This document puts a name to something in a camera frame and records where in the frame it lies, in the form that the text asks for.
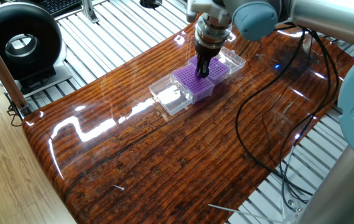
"white cable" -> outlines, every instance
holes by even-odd
[[[246,212],[241,212],[239,210],[234,210],[234,209],[230,209],[230,208],[224,208],[224,207],[217,206],[217,205],[212,205],[212,204],[208,204],[208,206],[214,207],[214,208],[219,208],[221,210],[225,210],[225,211],[229,211],[229,212],[240,213],[242,215],[248,215],[248,216],[252,216],[252,217],[256,217],[256,218],[262,218],[263,220],[267,220],[267,221],[274,222],[274,223],[282,223],[281,221],[273,220],[271,218],[265,218],[265,217],[262,217],[262,216],[259,216],[259,215],[253,215],[253,214],[246,213]]]

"black fan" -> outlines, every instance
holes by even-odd
[[[146,7],[148,9],[155,9],[162,5],[163,0],[139,0],[141,6]]]

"transparent plastic lid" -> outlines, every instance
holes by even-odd
[[[209,81],[215,85],[219,84],[222,80],[229,78],[232,74],[246,65],[245,59],[235,54],[234,50],[230,51],[225,47],[221,48],[220,53],[215,58],[230,69],[229,72],[216,80],[209,79]],[[186,68],[187,67],[183,67],[178,70],[186,70]],[[189,90],[189,86],[184,85],[182,81],[179,80],[180,77],[175,74],[176,71],[172,72],[172,74],[166,75],[149,86],[149,90],[156,101],[158,101],[171,116],[188,107],[188,105],[195,103],[206,96],[210,96],[213,91],[213,88],[208,88],[205,93],[200,92],[200,95],[193,93]]]
[[[192,94],[173,75],[166,75],[149,86],[152,95],[172,116],[192,103]]]

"purple pipette tip rack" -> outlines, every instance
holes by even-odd
[[[173,76],[183,84],[186,89],[192,92],[192,103],[195,103],[204,97],[213,93],[214,84],[207,78],[197,78],[195,76],[196,67],[187,65],[172,72]]]
[[[195,67],[197,66],[197,55],[193,58],[189,59],[188,62]],[[208,65],[209,73],[208,79],[214,83],[214,85],[218,85],[222,80],[224,80],[225,75],[229,73],[230,68],[226,66],[224,63],[220,62],[217,58],[213,57],[210,60],[210,64]]]

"robotic arm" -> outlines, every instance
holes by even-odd
[[[354,44],[352,0],[188,0],[187,20],[193,22],[199,12],[203,13],[195,32],[199,78],[208,75],[210,59],[225,45],[232,23],[247,40],[260,40],[278,22],[291,21]]]
[[[198,12],[203,14],[195,32],[197,77],[208,75],[208,63],[225,44],[231,23],[247,40],[259,40],[278,22],[289,21],[354,44],[354,0],[188,0],[187,20],[193,22]],[[338,106],[349,146],[294,223],[354,223],[354,66]]]

